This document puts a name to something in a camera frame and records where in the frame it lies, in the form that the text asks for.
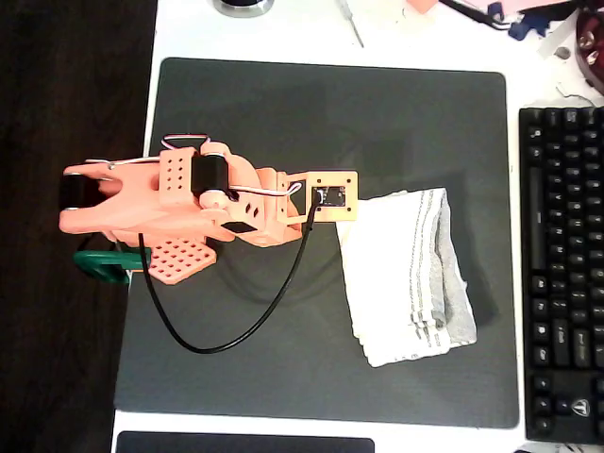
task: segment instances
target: green object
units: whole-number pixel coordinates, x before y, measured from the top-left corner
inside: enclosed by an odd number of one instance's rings
[[[130,281],[126,271],[143,269],[141,255],[136,249],[126,247],[125,251],[82,250],[74,253],[74,262],[87,275],[109,283],[127,285]],[[147,262],[151,259],[151,250],[145,249]]]

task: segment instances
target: white wire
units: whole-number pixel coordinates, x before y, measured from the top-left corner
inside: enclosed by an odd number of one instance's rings
[[[166,135],[161,139],[161,144],[168,149],[176,149],[173,144],[169,144],[169,140],[188,140],[188,139],[206,139],[206,142],[210,141],[210,137],[205,134],[172,134]]]
[[[256,187],[246,187],[246,186],[230,186],[230,189],[235,192],[249,192],[256,193],[258,195],[271,195],[271,196],[285,196],[285,195],[293,195],[302,189],[301,182],[295,182],[290,186],[287,191],[271,191],[270,189],[258,189]]]

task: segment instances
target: desk surface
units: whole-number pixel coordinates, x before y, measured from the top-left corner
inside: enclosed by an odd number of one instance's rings
[[[579,72],[572,59],[563,63],[538,57],[539,43],[534,36],[515,42],[442,5],[418,17],[409,8],[403,16],[397,0],[349,0],[349,4],[364,49],[359,48],[335,1],[276,0],[265,16],[235,20],[220,15],[210,0],[159,0],[145,153],[151,138],[159,66],[168,57],[500,72],[508,88],[514,299],[521,300],[517,111],[535,101],[551,104],[559,99],[558,82],[566,92],[592,98],[596,94],[577,82]],[[522,370],[521,307],[515,305],[518,367]],[[522,382],[518,384],[522,401]],[[117,434],[129,429],[363,436],[375,441],[377,453],[413,451],[420,445],[425,451],[463,446],[464,451],[508,453],[525,440],[523,412],[520,404],[517,428],[496,430],[117,411],[113,448]]]

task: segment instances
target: orange 3d-printed robotic arm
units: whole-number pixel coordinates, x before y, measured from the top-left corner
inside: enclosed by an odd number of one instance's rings
[[[313,197],[314,222],[355,220],[357,173],[287,175],[255,169],[223,143],[166,149],[158,158],[87,161],[65,169],[59,227],[102,232],[114,242],[151,248],[149,273],[175,284],[216,262],[206,238],[238,237],[260,247],[301,237]],[[305,211],[290,194],[306,183]]]

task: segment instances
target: round object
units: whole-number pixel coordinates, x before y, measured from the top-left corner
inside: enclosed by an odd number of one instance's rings
[[[257,17],[267,12],[275,0],[214,0],[214,6],[230,17]]]

